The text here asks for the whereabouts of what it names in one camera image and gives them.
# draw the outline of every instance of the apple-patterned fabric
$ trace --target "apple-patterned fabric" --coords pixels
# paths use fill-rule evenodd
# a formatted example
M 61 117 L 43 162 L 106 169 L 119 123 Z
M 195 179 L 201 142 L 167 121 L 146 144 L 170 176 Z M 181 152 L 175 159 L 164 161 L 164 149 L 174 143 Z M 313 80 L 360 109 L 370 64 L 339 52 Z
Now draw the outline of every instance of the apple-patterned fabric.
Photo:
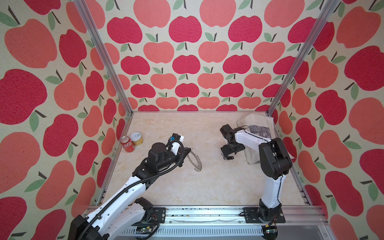
M 67 239 L 127 114 L 73 1 L 3 0 L 0 29 L 0 239 Z
M 305 10 L 312 0 L 97 2 L 106 17 L 99 34 L 130 82 L 134 111 L 266 110 L 321 8 Z M 330 44 L 329 28 L 318 51 Z M 96 54 L 92 61 L 99 65 Z M 308 73 L 303 63 L 298 79 Z
M 338 240 L 384 239 L 383 6 L 341 1 L 273 114 Z

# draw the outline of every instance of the table surface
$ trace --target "table surface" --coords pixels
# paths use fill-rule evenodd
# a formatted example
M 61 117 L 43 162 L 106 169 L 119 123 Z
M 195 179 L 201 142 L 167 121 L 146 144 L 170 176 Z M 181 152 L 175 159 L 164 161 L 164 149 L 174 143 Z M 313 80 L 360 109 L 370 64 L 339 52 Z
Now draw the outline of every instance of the table surface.
M 244 151 L 233 160 L 224 160 L 220 148 L 225 140 L 221 126 L 237 127 L 236 121 L 250 113 L 145 113 L 133 115 L 128 136 L 140 132 L 143 144 L 133 152 L 122 149 L 105 199 L 126 183 L 152 144 L 167 143 L 172 133 L 184 136 L 185 147 L 200 157 L 197 172 L 186 157 L 182 167 L 159 177 L 141 196 L 154 205 L 258 205 L 264 192 L 265 174 L 260 164 L 248 164 Z M 304 205 L 291 173 L 284 181 L 283 205 Z

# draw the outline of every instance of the red soda can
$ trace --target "red soda can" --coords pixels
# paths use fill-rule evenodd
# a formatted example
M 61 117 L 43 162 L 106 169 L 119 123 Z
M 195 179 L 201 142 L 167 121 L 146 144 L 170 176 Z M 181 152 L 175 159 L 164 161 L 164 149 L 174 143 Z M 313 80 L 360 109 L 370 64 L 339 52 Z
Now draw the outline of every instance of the red soda can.
M 120 143 L 126 152 L 133 152 L 135 150 L 135 145 L 132 140 L 127 136 L 122 136 L 120 138 Z

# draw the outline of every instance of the food can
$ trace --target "food can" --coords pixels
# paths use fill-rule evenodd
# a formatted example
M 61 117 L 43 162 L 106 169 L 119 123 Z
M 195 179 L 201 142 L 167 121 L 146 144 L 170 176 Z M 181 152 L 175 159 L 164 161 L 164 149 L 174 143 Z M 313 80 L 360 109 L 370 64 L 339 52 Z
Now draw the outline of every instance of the food can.
M 135 145 L 132 140 L 127 136 L 122 136 L 120 138 L 120 143 L 126 152 L 133 152 L 135 150 Z
M 133 141 L 133 144 L 135 146 L 138 146 L 138 145 L 143 143 L 143 138 L 141 136 L 141 133 L 139 133 L 139 132 L 132 133 L 131 134 L 131 140 Z

